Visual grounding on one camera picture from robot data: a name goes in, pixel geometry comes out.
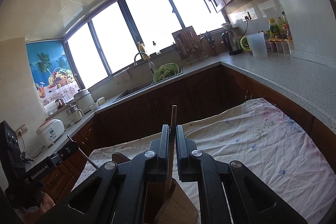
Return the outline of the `person's left hand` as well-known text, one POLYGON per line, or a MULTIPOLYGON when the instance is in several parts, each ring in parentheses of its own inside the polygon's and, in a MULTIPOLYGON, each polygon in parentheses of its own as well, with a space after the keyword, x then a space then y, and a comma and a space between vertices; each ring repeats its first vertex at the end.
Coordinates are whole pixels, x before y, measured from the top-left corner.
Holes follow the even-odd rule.
POLYGON ((50 210, 55 205, 52 198, 45 192, 43 192, 42 202, 39 206, 33 206, 28 209, 21 207, 15 209, 18 217, 23 223, 35 223, 43 214, 50 210))

